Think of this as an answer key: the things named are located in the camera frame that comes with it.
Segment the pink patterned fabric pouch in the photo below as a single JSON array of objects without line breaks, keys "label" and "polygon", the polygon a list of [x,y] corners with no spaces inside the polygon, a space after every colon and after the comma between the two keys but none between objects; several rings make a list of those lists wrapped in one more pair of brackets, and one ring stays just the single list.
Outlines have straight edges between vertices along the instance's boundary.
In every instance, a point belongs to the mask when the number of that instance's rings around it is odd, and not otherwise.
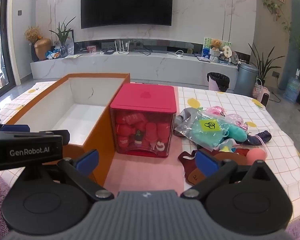
[{"label": "pink patterned fabric pouch", "polygon": [[248,130],[247,124],[244,122],[243,118],[238,114],[228,114],[225,116],[225,120],[226,122],[234,124],[245,131]]}]

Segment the tall floor plant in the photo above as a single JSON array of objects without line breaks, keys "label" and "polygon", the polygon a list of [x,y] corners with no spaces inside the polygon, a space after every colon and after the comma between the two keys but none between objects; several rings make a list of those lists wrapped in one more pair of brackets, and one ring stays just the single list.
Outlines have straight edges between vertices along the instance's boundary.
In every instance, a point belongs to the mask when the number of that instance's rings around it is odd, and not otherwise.
[{"label": "tall floor plant", "polygon": [[274,57],[271,58],[270,56],[272,55],[275,47],[273,47],[270,52],[268,53],[268,56],[265,57],[264,53],[259,54],[257,47],[255,46],[255,44],[253,43],[253,45],[248,44],[253,57],[255,58],[256,62],[253,63],[251,62],[251,64],[253,66],[255,66],[258,70],[258,74],[257,74],[257,78],[259,80],[261,80],[261,85],[264,85],[265,81],[266,81],[266,75],[268,74],[268,72],[272,69],[279,69],[281,68],[280,66],[275,66],[274,62],[282,59],[285,57],[285,55],[281,55],[278,57]]}]

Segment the grey metal trash can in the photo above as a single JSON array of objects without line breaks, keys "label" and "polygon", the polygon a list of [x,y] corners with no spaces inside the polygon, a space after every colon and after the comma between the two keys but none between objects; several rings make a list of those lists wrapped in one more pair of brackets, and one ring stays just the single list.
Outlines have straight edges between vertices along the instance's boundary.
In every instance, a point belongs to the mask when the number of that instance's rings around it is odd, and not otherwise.
[{"label": "grey metal trash can", "polygon": [[258,69],[250,64],[241,62],[238,65],[238,75],[234,93],[252,97]]}]

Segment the blue water jug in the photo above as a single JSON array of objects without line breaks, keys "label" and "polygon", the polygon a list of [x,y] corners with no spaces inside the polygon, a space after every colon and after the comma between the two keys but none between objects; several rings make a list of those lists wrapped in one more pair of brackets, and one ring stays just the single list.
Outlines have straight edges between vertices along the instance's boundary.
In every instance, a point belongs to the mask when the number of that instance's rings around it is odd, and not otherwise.
[{"label": "blue water jug", "polygon": [[296,74],[288,80],[286,90],[283,94],[283,98],[291,103],[296,103],[296,100],[300,93],[300,69],[296,70]]}]

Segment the orange cardboard storage box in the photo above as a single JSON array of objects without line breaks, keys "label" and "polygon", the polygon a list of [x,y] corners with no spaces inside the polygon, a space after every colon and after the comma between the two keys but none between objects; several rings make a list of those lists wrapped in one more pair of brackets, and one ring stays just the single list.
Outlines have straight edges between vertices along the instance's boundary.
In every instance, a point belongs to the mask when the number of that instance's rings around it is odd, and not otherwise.
[{"label": "orange cardboard storage box", "polygon": [[66,129],[69,144],[64,157],[75,159],[96,149],[99,163],[89,178],[104,185],[115,155],[110,104],[129,74],[73,73],[44,90],[31,93],[32,100],[20,107],[7,123],[28,125],[33,132]]}]

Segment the green potted plant on shelf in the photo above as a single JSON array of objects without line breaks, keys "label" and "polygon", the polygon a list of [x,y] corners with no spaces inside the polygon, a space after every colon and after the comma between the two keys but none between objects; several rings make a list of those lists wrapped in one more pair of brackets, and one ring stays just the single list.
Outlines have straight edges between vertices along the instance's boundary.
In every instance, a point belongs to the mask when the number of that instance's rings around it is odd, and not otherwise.
[{"label": "green potted plant on shelf", "polygon": [[56,36],[58,37],[59,41],[60,41],[60,49],[59,49],[59,53],[61,58],[64,58],[68,55],[68,49],[65,45],[66,40],[69,36],[69,33],[72,31],[71,28],[68,27],[68,25],[75,19],[76,17],[73,17],[69,22],[65,23],[65,20],[62,22],[62,24],[58,24],[57,30],[50,30],[51,33],[56,34]]}]

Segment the teddy bear on shelf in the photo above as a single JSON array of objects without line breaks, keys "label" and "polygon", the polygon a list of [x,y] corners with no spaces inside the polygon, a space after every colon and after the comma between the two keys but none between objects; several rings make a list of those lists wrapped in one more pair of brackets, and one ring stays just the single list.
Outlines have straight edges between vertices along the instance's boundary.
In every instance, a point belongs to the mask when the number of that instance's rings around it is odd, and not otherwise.
[{"label": "teddy bear on shelf", "polygon": [[221,45],[222,45],[222,42],[220,40],[212,39],[211,44],[210,44],[210,48],[212,50],[220,50]]}]

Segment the red lidded transparent box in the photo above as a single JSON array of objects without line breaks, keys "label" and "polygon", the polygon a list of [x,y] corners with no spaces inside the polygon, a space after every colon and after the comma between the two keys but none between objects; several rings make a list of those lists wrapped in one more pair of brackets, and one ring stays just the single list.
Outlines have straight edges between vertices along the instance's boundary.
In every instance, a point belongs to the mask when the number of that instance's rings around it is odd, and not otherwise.
[{"label": "red lidded transparent box", "polygon": [[168,157],[177,113],[172,86],[126,83],[110,112],[117,153]]}]

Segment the pink feather tassel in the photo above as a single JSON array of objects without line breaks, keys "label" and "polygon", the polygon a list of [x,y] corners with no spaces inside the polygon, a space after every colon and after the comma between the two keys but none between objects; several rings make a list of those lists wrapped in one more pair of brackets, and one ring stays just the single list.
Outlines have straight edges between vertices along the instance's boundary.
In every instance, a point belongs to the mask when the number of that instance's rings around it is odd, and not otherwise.
[{"label": "pink feather tassel", "polygon": [[213,115],[226,116],[225,110],[220,106],[210,107],[205,112]]}]

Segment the grey silver cloth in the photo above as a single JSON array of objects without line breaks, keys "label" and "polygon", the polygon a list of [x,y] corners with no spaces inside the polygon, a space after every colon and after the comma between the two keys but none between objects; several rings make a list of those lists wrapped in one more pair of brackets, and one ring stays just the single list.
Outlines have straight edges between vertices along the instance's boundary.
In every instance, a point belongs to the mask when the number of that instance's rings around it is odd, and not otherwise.
[{"label": "grey silver cloth", "polygon": [[192,115],[196,115],[200,110],[188,107],[181,111],[181,113],[175,117],[173,128],[177,128],[182,122],[190,118]]}]

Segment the pink foam ball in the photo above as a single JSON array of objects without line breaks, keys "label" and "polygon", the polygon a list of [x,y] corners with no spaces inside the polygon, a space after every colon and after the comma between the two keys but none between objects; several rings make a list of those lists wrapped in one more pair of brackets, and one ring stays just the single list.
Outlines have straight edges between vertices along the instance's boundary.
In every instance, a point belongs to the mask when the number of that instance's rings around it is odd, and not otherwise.
[{"label": "pink foam ball", "polygon": [[261,148],[252,148],[247,152],[246,159],[247,165],[253,165],[257,160],[265,161],[267,157],[266,151]]}]

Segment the teal plush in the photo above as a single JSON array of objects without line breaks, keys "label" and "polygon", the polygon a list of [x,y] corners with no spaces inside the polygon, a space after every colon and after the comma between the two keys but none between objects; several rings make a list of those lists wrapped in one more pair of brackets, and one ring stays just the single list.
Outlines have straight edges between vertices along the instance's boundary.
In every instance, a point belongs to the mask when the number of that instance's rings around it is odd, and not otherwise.
[{"label": "teal plush", "polygon": [[224,116],[213,115],[200,110],[196,115],[174,128],[176,136],[183,136],[204,148],[213,149],[226,139],[245,142],[247,131],[228,123]]}]

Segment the navy blue cloth cap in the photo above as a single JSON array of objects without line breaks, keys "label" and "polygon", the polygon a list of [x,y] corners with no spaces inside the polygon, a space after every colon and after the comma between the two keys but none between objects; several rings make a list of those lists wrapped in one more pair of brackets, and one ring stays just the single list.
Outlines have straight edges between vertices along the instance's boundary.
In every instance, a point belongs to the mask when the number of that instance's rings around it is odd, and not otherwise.
[{"label": "navy blue cloth cap", "polygon": [[247,139],[243,142],[244,145],[260,146],[270,142],[272,139],[268,131],[260,132],[256,135],[247,135]]}]

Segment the golden brown vase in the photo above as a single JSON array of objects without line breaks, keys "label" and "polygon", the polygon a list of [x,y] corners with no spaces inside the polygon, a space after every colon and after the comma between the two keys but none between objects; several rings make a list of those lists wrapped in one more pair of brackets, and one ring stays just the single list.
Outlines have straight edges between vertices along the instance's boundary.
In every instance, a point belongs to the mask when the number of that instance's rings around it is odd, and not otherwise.
[{"label": "golden brown vase", "polygon": [[38,59],[45,60],[45,54],[51,49],[52,42],[49,38],[41,38],[34,44],[34,49]]}]

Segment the pink trash bin black liner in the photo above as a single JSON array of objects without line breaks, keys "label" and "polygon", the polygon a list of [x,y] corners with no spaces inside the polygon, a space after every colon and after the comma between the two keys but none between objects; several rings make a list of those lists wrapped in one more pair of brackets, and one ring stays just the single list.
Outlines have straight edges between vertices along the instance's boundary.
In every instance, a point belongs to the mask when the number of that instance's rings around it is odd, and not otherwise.
[{"label": "pink trash bin black liner", "polygon": [[230,78],[221,73],[210,72],[207,74],[209,90],[226,92],[230,85]]}]

